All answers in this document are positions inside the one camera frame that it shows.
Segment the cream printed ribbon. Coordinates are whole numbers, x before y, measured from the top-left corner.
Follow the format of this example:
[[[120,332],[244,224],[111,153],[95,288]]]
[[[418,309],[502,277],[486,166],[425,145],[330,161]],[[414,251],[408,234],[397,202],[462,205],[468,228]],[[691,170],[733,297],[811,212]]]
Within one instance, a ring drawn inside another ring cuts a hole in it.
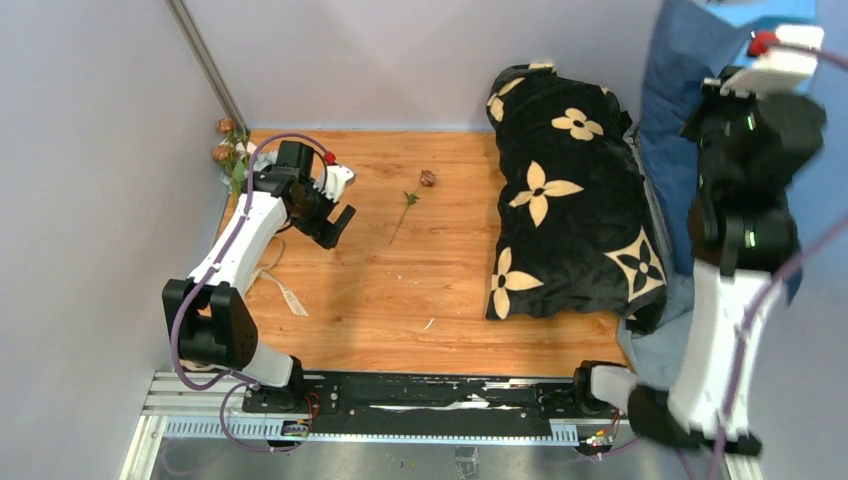
[[[257,266],[253,270],[247,285],[247,292],[250,292],[255,283],[260,279],[270,281],[277,286],[286,305],[288,306],[292,314],[300,317],[308,317],[309,313],[307,312],[303,304],[300,302],[296,294],[287,285],[285,285],[276,276],[272,274],[272,270],[282,260],[285,252],[285,241],[279,235],[275,235],[274,239],[277,241],[278,245],[274,259],[265,265]]]

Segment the single brown fake rose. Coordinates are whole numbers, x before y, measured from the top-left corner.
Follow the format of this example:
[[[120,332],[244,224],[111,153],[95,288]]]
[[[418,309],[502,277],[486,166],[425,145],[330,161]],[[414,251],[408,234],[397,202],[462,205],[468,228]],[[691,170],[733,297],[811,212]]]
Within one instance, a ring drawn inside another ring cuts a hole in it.
[[[429,169],[422,169],[420,171],[418,184],[414,190],[410,192],[404,191],[405,205],[404,209],[398,219],[398,222],[395,226],[394,231],[392,232],[392,236],[389,240],[389,245],[392,245],[397,237],[397,234],[412,206],[414,206],[420,199],[419,191],[422,188],[431,188],[434,187],[437,181],[436,174]]]

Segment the fake flower bunch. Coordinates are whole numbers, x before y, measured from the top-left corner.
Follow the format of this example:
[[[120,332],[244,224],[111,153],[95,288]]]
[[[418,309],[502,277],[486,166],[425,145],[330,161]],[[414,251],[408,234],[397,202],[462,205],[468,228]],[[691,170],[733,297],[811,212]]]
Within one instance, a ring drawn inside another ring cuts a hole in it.
[[[238,127],[236,122],[229,118],[219,119],[216,130],[224,138],[213,149],[212,158],[222,168],[222,182],[229,189],[230,204],[235,206],[240,195],[246,190],[250,173],[269,171],[276,161],[277,153],[259,153],[250,167],[250,159],[256,151],[256,145],[249,140],[249,131]]]

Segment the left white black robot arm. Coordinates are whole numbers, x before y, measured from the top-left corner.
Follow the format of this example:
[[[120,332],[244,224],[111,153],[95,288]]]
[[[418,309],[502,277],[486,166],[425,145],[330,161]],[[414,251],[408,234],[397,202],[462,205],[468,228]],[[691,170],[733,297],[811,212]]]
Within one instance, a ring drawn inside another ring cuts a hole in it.
[[[355,209],[346,206],[335,221],[329,216],[356,174],[305,135],[278,139],[274,161],[261,169],[261,150],[253,150],[223,233],[186,279],[166,283],[162,301],[171,360],[185,386],[205,391],[232,376],[253,398],[293,413],[309,396],[302,363],[260,340],[244,297],[267,244],[284,227],[325,250],[336,247]]]

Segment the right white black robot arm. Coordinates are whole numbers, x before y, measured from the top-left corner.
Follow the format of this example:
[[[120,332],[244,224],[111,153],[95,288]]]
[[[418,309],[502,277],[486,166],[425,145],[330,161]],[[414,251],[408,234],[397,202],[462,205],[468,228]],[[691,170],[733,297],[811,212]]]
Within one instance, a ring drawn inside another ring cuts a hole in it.
[[[688,215],[694,309],[680,372],[661,390],[624,366],[586,361],[570,392],[577,413],[615,409],[636,434],[672,448],[761,453],[747,396],[764,326],[800,260],[786,190],[823,144],[825,111],[799,89],[815,69],[765,56],[703,81],[680,131],[697,148],[698,172]]]

